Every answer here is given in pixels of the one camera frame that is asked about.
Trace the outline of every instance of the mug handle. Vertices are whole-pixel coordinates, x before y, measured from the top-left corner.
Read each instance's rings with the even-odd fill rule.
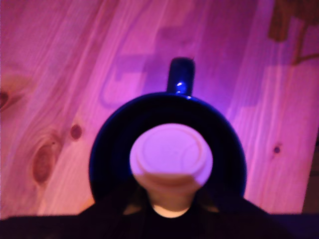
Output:
[[[195,76],[195,62],[186,57],[173,58],[170,63],[167,93],[191,96]]]

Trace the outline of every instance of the wood knot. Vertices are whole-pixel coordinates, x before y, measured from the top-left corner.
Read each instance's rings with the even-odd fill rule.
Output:
[[[8,102],[9,95],[7,92],[0,92],[0,109]]]
[[[82,135],[82,128],[75,124],[72,126],[70,133],[73,139],[78,140]]]
[[[42,184],[51,175],[55,162],[55,156],[51,145],[42,146],[36,153],[33,160],[33,177],[37,183]]]
[[[275,154],[278,154],[278,153],[280,153],[280,151],[281,151],[281,143],[279,143],[279,144],[277,144],[276,146],[275,146],[275,148],[274,148],[274,153]]]

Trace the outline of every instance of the pine wood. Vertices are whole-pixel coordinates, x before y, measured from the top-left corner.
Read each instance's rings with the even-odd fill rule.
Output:
[[[194,58],[193,95],[242,141],[245,198],[300,213],[319,126],[319,30],[282,2],[1,1],[1,217],[93,204],[98,130],[125,102],[164,91],[175,56]]]

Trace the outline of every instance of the wood grain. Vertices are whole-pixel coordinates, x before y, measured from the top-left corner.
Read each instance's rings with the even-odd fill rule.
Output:
[[[289,9],[289,27],[275,28],[278,4],[1,1],[2,218],[92,205],[98,130],[127,101],[164,91],[176,56],[194,58],[193,95],[242,141],[245,198],[270,213],[300,213],[319,126],[319,30]]]

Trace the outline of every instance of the dark blue mug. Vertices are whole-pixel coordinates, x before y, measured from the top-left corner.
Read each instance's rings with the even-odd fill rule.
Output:
[[[89,177],[99,201],[132,176],[130,151],[145,131],[165,123],[180,123],[198,131],[213,154],[213,168],[205,187],[223,184],[243,196],[247,169],[245,155],[227,119],[208,103],[191,96],[195,74],[193,60],[174,58],[167,91],[137,97],[117,109],[101,127],[92,147]]]

